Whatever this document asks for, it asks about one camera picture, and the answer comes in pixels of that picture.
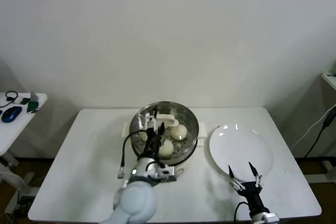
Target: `computer mouse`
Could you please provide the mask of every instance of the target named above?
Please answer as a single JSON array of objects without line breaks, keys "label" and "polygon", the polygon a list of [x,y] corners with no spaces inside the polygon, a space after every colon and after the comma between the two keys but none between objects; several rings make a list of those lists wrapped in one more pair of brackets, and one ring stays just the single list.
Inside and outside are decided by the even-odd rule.
[{"label": "computer mouse", "polygon": [[19,106],[11,107],[3,113],[1,121],[3,121],[4,123],[10,123],[16,119],[16,117],[21,113],[21,111],[22,107]]}]

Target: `steamed bun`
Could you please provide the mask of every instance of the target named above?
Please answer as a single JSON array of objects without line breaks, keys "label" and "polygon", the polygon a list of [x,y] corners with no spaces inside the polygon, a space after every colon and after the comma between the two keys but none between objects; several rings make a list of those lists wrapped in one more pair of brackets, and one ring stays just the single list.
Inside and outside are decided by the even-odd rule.
[{"label": "steamed bun", "polygon": [[147,132],[142,131],[142,132],[139,133],[139,135],[140,135],[140,139],[142,141],[144,141],[144,142],[147,141]]},{"label": "steamed bun", "polygon": [[161,145],[159,148],[159,157],[169,157],[173,154],[173,152],[174,145],[172,141],[166,139],[163,145]]},{"label": "steamed bun", "polygon": [[187,136],[187,128],[183,124],[172,127],[171,136],[174,140],[181,141]]}]

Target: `wire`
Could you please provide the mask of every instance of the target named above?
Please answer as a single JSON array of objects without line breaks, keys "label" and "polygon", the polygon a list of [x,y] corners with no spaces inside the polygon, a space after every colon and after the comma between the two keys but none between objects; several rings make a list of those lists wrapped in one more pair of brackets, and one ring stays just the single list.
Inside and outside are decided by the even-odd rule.
[{"label": "wire", "polygon": [[296,143],[294,143],[294,145],[290,148],[291,150],[293,150],[294,149],[294,147],[308,134],[308,132],[315,126],[315,125],[317,125],[319,122],[321,122],[322,121],[322,119],[328,114],[328,112],[329,111],[331,111],[334,107],[336,106],[336,104],[334,104],[334,106],[332,106],[330,109],[328,109],[326,112],[325,112],[325,114],[316,122],[316,123],[314,123],[313,125],[311,125],[308,129],[307,129],[307,131],[305,132],[305,134],[299,139],[299,140],[297,140],[296,141]]},{"label": "wire", "polygon": [[145,168],[145,171],[146,171],[146,172],[147,172],[148,167],[149,167],[151,164],[159,164],[159,165],[163,165],[163,166],[164,166],[164,164],[163,164],[162,162],[160,162],[160,161],[152,161],[152,162],[149,162],[149,163],[146,165],[146,168]]},{"label": "wire", "polygon": [[38,179],[36,179],[36,180],[34,180],[34,181],[31,182],[29,185],[32,186],[33,184],[35,184],[36,182],[40,181],[41,179],[43,179],[43,178],[45,178],[45,177],[46,177],[46,175],[45,175],[45,176],[42,176],[42,177],[40,177],[40,178],[38,178]]},{"label": "wire", "polygon": [[7,103],[6,105],[2,105],[2,106],[0,106],[0,108],[4,108],[4,107],[10,105],[12,102],[15,101],[16,98],[19,97],[19,94],[18,94],[16,91],[14,91],[14,90],[10,90],[10,91],[7,91],[7,92],[6,92],[6,94],[5,94],[6,98],[9,98],[9,96],[8,96],[9,93],[14,93],[14,94],[16,95],[16,97],[12,98],[12,100],[10,100],[10,102]]},{"label": "wire", "polygon": [[127,139],[130,138],[130,136],[134,135],[134,134],[137,134],[139,132],[145,132],[145,130],[138,130],[138,131],[134,131],[134,132],[131,132],[124,140],[124,143],[122,145],[122,157],[121,157],[121,163],[120,163],[120,167],[124,167],[125,166],[125,145],[126,145],[126,142],[127,142]]},{"label": "wire", "polygon": [[13,221],[10,219],[10,217],[7,215],[7,214],[4,214],[6,217],[7,217],[7,219],[11,222],[11,224],[14,224],[13,223]]},{"label": "wire", "polygon": [[239,202],[237,207],[236,207],[236,210],[235,210],[235,218],[234,218],[234,221],[233,223],[236,223],[236,219],[237,219],[237,211],[238,211],[238,208],[242,205],[242,204],[246,204],[248,206],[248,203],[245,202],[245,201],[242,201],[242,202]]},{"label": "wire", "polygon": [[311,152],[311,150],[314,148],[314,146],[317,144],[318,140],[320,139],[320,136],[322,134],[322,131],[325,129],[325,126],[322,126],[322,129],[320,130],[319,135],[317,136],[315,143],[310,147],[309,151],[307,152],[307,154],[304,157],[307,157],[309,155],[309,153]]},{"label": "wire", "polygon": [[26,182],[19,175],[15,174],[15,173],[0,172],[0,175],[1,174],[9,174],[9,175],[18,177],[19,179],[21,179],[22,183],[24,183],[26,185]]}]

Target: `wooden floor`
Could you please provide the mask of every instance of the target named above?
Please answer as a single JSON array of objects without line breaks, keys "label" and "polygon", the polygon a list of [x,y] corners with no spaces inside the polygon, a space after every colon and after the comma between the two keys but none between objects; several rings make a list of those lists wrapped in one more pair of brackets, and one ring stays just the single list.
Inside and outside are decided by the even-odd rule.
[{"label": "wooden floor", "polygon": [[[316,174],[324,173],[325,170],[319,162],[302,162],[299,164],[304,174]],[[21,161],[20,165],[14,169],[14,171],[23,177],[27,172],[33,171],[36,173],[32,183],[33,186],[40,186],[43,182],[44,176],[47,174],[51,166],[50,161]],[[325,184],[312,184],[311,188],[315,193],[321,207],[322,215],[312,218],[304,219],[294,219],[294,220],[283,220],[281,223],[290,224],[334,224],[336,223],[336,186],[334,183]],[[0,184],[0,212],[3,213],[9,200],[14,194],[15,189],[5,182]],[[11,217],[13,223],[15,224],[14,216]],[[30,221],[26,218],[16,218],[17,224],[37,224],[36,222]],[[2,215],[0,217],[0,224],[10,224],[6,216]]]}]

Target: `white wall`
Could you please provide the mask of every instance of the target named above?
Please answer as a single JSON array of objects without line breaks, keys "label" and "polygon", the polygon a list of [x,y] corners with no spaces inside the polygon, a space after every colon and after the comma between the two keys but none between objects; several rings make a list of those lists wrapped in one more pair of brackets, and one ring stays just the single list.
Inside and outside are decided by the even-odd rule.
[{"label": "white wall", "polygon": [[2,60],[49,95],[13,150],[52,157],[79,109],[160,100],[265,106],[293,143],[336,101],[319,79],[335,15],[334,0],[0,0]]}]

